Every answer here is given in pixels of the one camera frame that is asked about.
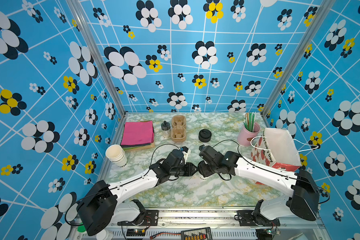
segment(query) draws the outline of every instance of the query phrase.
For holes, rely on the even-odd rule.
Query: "stack of napkins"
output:
[[[120,146],[124,151],[155,147],[155,133],[152,121],[126,122]]]

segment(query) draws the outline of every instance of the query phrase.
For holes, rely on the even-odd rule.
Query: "gift bag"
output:
[[[300,142],[293,139],[288,130],[267,127],[263,131],[263,136],[252,139],[251,158],[255,162],[276,169],[295,171],[301,167],[299,152],[308,151],[311,148],[298,151],[294,141]]]

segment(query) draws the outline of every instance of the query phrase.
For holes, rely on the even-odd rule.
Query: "pink cup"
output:
[[[260,125],[259,123],[254,123],[254,132],[248,131],[244,126],[241,128],[239,135],[237,136],[237,141],[240,145],[243,146],[250,146],[252,138],[256,137],[257,134],[260,132]]]

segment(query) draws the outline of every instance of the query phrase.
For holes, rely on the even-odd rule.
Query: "black lid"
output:
[[[212,133],[208,129],[202,129],[199,132],[199,140],[202,142],[209,142],[211,140]]]
[[[164,121],[164,122],[161,124],[161,129],[164,130],[164,131],[167,131],[167,130],[171,129],[171,125],[169,124],[169,122]]]

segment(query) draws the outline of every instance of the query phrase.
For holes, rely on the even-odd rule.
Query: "pink napkin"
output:
[[[152,121],[126,122],[120,145],[122,147],[149,145],[154,141],[154,137]]]

